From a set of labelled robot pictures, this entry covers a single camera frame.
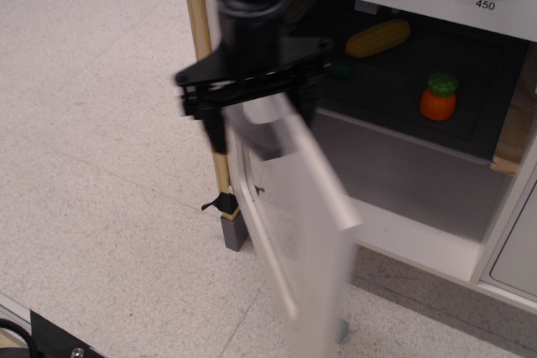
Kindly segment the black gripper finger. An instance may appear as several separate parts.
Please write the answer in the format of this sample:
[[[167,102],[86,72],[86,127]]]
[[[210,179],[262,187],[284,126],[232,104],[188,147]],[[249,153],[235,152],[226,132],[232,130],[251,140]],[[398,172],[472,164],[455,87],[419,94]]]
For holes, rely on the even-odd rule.
[[[310,126],[321,98],[320,85],[315,81],[291,80],[287,90],[287,97],[305,124]]]
[[[227,153],[225,122],[221,110],[205,108],[201,113],[202,121],[211,145],[216,153]]]

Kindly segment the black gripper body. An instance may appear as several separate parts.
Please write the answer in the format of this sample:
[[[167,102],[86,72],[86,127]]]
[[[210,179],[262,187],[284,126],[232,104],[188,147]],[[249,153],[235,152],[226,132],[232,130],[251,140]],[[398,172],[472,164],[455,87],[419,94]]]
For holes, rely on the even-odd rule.
[[[187,116],[278,93],[299,104],[318,97],[315,86],[329,68],[331,39],[281,35],[276,7],[248,12],[221,6],[218,17],[217,49],[175,76]]]

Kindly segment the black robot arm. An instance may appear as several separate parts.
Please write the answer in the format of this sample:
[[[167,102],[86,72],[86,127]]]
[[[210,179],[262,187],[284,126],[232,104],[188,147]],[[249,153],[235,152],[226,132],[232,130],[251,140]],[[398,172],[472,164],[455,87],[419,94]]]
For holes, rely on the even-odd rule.
[[[280,24],[287,0],[216,0],[221,40],[215,51],[178,72],[185,114],[201,120],[212,147],[227,152],[230,126],[263,160],[283,156],[273,123],[253,123],[242,105],[287,95],[306,122],[320,97],[333,43],[325,37],[286,37]]]

